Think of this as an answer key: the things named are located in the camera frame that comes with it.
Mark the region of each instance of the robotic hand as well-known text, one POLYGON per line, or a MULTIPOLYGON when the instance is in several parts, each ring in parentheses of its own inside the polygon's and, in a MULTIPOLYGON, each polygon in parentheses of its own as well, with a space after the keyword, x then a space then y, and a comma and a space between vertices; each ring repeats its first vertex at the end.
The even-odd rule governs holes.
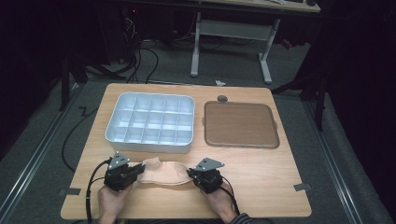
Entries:
POLYGON ((224 166, 222 162, 204 158, 193 169, 187 170, 187 174, 196 187, 209 194, 219 189, 223 183, 220 171, 216 170, 222 166, 224 166))
POLYGON ((123 190, 132 185, 136 181, 137 176, 145 171, 145 165, 139 163, 134 167, 129 167, 129 161, 129 159, 117 152, 108 165, 105 185, 115 191, 123 190))

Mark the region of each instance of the wooden tabletop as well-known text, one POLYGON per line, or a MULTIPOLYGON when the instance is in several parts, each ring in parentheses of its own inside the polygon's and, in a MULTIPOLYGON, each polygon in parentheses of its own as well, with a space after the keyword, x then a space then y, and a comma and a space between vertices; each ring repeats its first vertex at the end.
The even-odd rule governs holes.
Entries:
POLYGON ((286 1, 285 5, 280 5, 279 3, 271 2, 269 0, 200 0, 202 2, 208 3, 218 3, 218 4, 231 4, 245 7, 265 7, 271 9, 298 11, 298 12, 320 12, 320 7, 318 4, 314 6, 309 6, 304 0, 302 3, 289 2, 286 1))
MULTIPOLYGON (((61 215, 65 219, 84 219, 85 192, 95 167, 112 157, 115 149, 105 139, 107 124, 121 93, 127 91, 189 95, 195 100, 194 137, 186 154, 121 151, 132 162, 159 157, 161 161, 180 161, 195 166, 204 157, 225 163, 220 173, 232 184, 241 212, 251 217, 308 217, 311 207, 302 183, 288 139, 271 92, 265 88, 170 86, 150 84, 110 84, 92 125, 86 146, 78 163, 70 188, 81 189, 79 195, 67 195, 61 215), (269 105, 277 124, 280 146, 275 149, 212 147, 204 138, 204 105, 226 95, 229 102, 269 105)), ((103 166, 96 177, 104 176, 103 166)), ((92 215, 98 218, 96 192, 103 181, 92 185, 92 215)), ((192 182, 180 186, 160 186, 134 183, 134 189, 120 218, 212 218, 214 214, 200 190, 192 182)))

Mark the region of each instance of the beige cloth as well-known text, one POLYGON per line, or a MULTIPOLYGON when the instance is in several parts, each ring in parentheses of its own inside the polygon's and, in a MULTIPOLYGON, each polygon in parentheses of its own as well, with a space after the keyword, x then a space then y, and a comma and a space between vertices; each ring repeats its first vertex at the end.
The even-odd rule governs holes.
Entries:
POLYGON ((191 181, 188 168, 178 161, 160 161, 158 157, 143 161, 145 172, 137 177, 140 183, 158 185, 181 185, 191 181))

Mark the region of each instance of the brown tray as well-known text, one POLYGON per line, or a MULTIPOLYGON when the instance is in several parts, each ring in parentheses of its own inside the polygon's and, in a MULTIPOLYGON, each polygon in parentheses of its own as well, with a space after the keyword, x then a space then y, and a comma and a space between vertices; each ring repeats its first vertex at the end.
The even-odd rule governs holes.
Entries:
POLYGON ((268 105, 205 104, 205 140, 215 147, 279 147, 276 123, 268 105))

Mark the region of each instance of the metal rail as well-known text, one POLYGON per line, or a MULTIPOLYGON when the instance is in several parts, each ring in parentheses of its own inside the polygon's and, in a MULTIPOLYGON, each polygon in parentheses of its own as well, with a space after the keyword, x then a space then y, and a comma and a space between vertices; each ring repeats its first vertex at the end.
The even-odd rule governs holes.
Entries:
POLYGON ((21 197, 24 192, 28 188, 30 182, 35 176, 36 171, 40 167, 41 162, 44 160, 47 152, 50 149, 50 144, 52 142, 53 136, 56 134, 56 131, 59 129, 62 121, 64 120, 67 111, 69 110, 72 103, 76 100, 78 95, 81 93, 83 86, 79 86, 76 88, 77 84, 73 87, 72 98, 68 106, 63 111, 59 111, 55 117, 55 120, 51 123, 49 128, 47 129, 44 137, 41 139, 40 144, 35 149, 35 153, 32 158, 29 160, 25 168, 23 169, 21 175, 18 177, 14 187, 8 194, 7 198, 3 202, 0 207, 0 223, 7 223, 9 218, 12 215, 15 207, 18 205, 21 197))
POLYGON ((315 109, 309 102, 303 102, 305 111, 308 113, 312 127, 314 128, 318 140, 321 144, 323 157, 327 168, 329 169, 330 176, 332 177, 332 182, 334 183, 335 189, 337 190, 338 196, 340 197, 341 204, 344 206, 346 211, 346 216, 350 223, 361 224, 361 216, 359 211, 353 201, 352 194, 344 181, 343 176, 338 169, 337 163, 335 162, 334 156, 332 155, 332 150, 330 149, 326 137, 323 132, 318 129, 315 122, 315 109))

